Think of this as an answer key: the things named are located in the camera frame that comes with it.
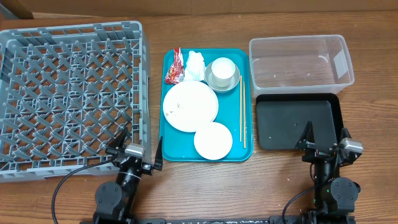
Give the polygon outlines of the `small pink bowl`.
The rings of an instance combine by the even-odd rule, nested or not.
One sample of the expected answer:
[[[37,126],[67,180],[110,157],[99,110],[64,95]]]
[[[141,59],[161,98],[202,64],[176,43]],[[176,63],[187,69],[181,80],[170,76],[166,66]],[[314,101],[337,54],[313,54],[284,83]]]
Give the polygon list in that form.
[[[203,158],[215,161],[228,155],[233,146],[233,137],[225,125],[212,122],[196,131],[194,146]]]

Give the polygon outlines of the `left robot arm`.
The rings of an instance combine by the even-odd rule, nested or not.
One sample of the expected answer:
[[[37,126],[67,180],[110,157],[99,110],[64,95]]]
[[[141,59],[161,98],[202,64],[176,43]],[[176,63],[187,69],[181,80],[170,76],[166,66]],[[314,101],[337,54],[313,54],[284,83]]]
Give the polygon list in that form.
[[[152,175],[154,170],[162,170],[162,140],[159,141],[155,162],[146,162],[146,150],[140,144],[125,144],[130,135],[128,129],[121,133],[106,146],[106,153],[112,155],[112,164],[119,169],[114,182],[101,184],[95,193],[96,211],[93,223],[139,223],[139,219],[131,214],[131,207],[141,176]]]

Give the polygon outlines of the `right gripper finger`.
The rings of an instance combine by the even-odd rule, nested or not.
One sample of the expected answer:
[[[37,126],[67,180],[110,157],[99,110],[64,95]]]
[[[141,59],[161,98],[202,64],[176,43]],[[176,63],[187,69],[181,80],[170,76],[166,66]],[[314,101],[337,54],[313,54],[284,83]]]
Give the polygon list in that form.
[[[311,121],[308,121],[302,135],[297,141],[295,148],[296,149],[313,149],[315,145],[314,134],[313,134],[313,124]]]
[[[341,145],[348,145],[351,142],[351,135],[346,127],[343,127],[340,132],[340,142]]]

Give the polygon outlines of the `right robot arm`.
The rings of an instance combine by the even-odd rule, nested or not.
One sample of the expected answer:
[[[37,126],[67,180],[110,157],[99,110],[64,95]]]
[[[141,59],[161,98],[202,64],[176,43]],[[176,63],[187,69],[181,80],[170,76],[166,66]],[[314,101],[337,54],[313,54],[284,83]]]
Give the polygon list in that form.
[[[304,162],[310,163],[315,208],[302,214],[297,223],[354,223],[355,201],[361,191],[356,182],[340,176],[340,168],[353,164],[363,153],[360,141],[343,128],[340,142],[330,147],[315,143],[313,125],[308,121],[295,147],[303,150]]]

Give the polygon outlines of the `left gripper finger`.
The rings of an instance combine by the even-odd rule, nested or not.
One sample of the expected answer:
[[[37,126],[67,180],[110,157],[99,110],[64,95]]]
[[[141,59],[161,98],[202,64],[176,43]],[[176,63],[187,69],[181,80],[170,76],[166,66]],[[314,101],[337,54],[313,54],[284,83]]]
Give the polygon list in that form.
[[[106,146],[107,150],[121,150],[124,147],[125,140],[129,134],[128,128],[124,128],[119,134]]]
[[[159,139],[159,143],[158,143],[156,154],[155,154],[155,162],[154,162],[155,170],[162,170],[162,168],[163,168],[162,140],[163,140],[163,137],[161,136]]]

